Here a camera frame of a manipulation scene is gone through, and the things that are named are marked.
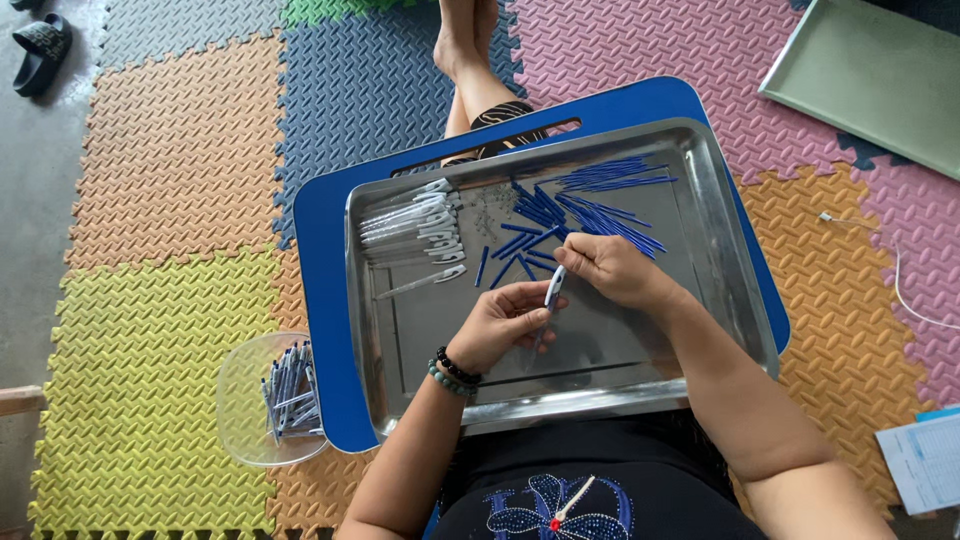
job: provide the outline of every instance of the woman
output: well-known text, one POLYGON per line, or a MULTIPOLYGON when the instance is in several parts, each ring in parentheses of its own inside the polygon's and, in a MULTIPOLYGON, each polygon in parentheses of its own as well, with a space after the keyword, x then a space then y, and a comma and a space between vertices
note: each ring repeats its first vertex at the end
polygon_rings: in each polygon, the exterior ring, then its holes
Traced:
MULTIPOLYGON (((447 135, 529 111, 478 53, 489 47, 495 0, 440 5, 434 58, 457 86, 447 135)), ((438 498, 437 539, 894 537, 800 408, 649 258, 618 236, 582 233, 570 234, 554 257, 660 326, 684 370, 692 412, 560 422, 458 441, 463 390, 513 346, 533 347, 550 318, 542 307, 548 282, 500 287, 480 296, 438 351, 433 373, 357 487, 339 538, 417 538, 438 498), (737 505, 728 464, 756 524, 737 505)), ((556 338, 546 330, 540 351, 556 338)))

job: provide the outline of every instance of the black slipper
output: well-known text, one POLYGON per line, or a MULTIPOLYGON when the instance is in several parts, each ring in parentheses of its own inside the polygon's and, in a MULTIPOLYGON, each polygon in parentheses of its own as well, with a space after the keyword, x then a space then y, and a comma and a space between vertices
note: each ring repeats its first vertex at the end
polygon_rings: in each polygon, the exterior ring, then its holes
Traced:
POLYGON ((13 39, 27 50, 13 89, 24 96, 40 95, 54 81, 57 69, 70 50, 73 36, 65 18, 50 13, 43 21, 32 22, 13 33, 13 39))
POLYGON ((43 5, 43 0, 10 0, 10 5, 18 12, 35 10, 43 5))

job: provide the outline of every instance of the pink foam mat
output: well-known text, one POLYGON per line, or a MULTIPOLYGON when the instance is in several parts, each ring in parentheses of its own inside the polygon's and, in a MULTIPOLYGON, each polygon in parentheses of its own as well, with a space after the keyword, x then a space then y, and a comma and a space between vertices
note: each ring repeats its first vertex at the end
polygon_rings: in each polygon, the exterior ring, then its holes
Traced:
POLYGON ((825 174, 856 158, 837 145, 837 129, 757 93, 802 16, 786 0, 515 0, 507 9, 524 66, 515 78, 535 108, 673 75, 700 94, 744 184, 771 170, 795 178, 800 165, 825 174))
MULTIPOLYGON (((919 165, 893 167, 890 158, 874 158, 864 172, 870 195, 864 215, 876 215, 883 234, 875 238, 896 257, 900 247, 900 293, 915 311, 960 325, 960 183, 919 165)), ((894 285, 894 269, 883 278, 894 285)), ((960 403, 960 331, 921 321, 900 305, 894 313, 916 334, 904 347, 908 358, 926 366, 927 381, 917 383, 921 403, 960 403)))

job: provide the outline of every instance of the hand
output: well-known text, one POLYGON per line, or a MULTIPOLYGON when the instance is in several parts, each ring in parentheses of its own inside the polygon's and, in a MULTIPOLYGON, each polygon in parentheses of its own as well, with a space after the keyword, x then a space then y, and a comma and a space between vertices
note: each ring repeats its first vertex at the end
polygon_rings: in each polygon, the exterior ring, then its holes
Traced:
POLYGON ((686 293, 622 236, 570 233, 553 257, 607 298, 654 316, 686 293))
MULTIPOLYGON (((471 374, 487 373, 514 345, 532 349, 536 333, 550 320, 543 307, 550 282, 519 282, 480 295, 467 321, 446 347, 446 355, 456 366, 471 374)), ((557 299, 557 309, 569 304, 557 299)), ((543 333, 540 352, 557 335, 543 333)))

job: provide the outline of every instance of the woman's right hand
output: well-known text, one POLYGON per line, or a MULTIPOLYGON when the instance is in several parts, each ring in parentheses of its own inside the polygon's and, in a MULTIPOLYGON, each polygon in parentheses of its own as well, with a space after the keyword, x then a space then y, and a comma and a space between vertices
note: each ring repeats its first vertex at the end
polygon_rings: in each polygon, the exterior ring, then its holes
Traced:
POLYGON ((622 236, 570 233, 553 257, 607 298, 654 316, 688 294, 622 236))

